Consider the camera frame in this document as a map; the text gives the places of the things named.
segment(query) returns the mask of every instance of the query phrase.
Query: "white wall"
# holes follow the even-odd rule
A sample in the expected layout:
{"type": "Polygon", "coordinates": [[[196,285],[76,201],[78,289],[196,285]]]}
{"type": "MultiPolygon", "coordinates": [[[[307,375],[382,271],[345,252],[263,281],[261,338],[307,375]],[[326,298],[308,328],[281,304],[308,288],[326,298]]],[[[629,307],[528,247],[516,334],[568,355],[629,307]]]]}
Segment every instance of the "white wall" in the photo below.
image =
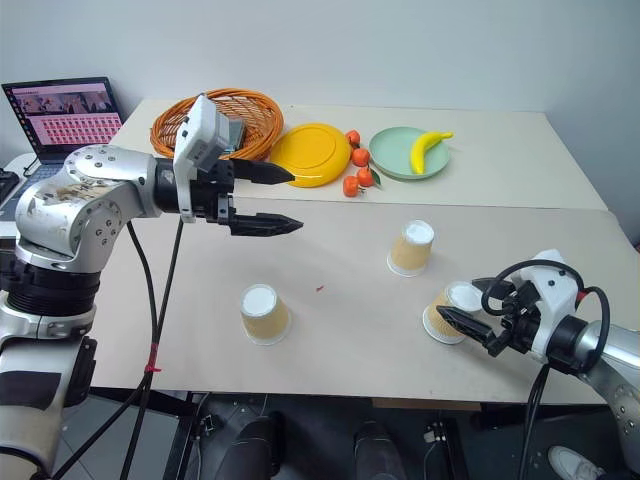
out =
{"type": "MultiPolygon", "coordinates": [[[[225,86],[545,111],[640,241],[637,0],[2,0],[0,62],[3,82],[107,75],[125,113],[225,86]]],[[[29,146],[4,98],[0,119],[6,161],[29,146]]]]}

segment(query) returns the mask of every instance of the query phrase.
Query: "laptop screen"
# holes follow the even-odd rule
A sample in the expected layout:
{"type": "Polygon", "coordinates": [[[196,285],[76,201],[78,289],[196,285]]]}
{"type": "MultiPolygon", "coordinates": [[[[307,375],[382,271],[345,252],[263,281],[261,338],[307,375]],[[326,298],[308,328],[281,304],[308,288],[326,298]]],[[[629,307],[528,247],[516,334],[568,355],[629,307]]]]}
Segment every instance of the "laptop screen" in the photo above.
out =
{"type": "Polygon", "coordinates": [[[11,83],[2,88],[39,155],[109,143],[122,125],[106,77],[11,83]]]}

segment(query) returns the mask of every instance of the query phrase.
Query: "orange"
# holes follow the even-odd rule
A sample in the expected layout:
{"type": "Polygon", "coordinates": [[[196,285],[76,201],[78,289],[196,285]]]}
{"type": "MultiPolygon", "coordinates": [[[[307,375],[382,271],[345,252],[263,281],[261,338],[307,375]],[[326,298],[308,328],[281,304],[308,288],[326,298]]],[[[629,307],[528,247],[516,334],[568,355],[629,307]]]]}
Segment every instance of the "orange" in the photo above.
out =
{"type": "Polygon", "coordinates": [[[358,183],[361,187],[372,187],[376,184],[369,167],[362,167],[358,170],[356,177],[358,178],[358,183]]]}
{"type": "Polygon", "coordinates": [[[349,130],[344,135],[351,145],[355,145],[356,147],[360,146],[360,134],[357,130],[349,130]]]}
{"type": "Polygon", "coordinates": [[[359,191],[360,188],[358,187],[358,179],[353,175],[345,177],[345,179],[342,181],[342,192],[344,193],[344,195],[346,197],[355,197],[356,195],[358,195],[359,191]]]}
{"type": "Polygon", "coordinates": [[[370,159],[371,155],[366,148],[356,148],[351,152],[351,161],[356,167],[366,167],[370,159]]]}

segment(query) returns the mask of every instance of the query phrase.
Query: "shoe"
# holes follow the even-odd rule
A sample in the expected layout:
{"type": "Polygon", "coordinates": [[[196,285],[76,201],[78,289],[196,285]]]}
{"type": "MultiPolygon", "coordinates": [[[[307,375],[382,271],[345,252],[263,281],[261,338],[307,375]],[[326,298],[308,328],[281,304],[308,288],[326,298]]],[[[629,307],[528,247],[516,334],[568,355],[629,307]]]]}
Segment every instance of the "shoe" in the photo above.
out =
{"type": "Polygon", "coordinates": [[[547,454],[551,468],[562,480],[596,480],[605,471],[577,452],[555,446],[547,454]]]}
{"type": "Polygon", "coordinates": [[[391,437],[377,422],[365,422],[354,436],[356,480],[407,480],[391,437]]]}

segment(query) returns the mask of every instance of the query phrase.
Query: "laptop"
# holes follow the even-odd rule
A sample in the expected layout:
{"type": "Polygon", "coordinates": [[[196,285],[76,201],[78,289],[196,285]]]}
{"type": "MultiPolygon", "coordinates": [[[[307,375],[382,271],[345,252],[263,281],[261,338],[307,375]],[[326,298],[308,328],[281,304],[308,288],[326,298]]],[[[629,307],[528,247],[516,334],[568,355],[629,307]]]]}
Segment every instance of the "laptop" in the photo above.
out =
{"type": "Polygon", "coordinates": [[[36,160],[27,181],[2,207],[0,222],[13,222],[22,194],[62,168],[67,156],[85,145],[109,143],[122,126],[107,77],[2,84],[36,160]]]}

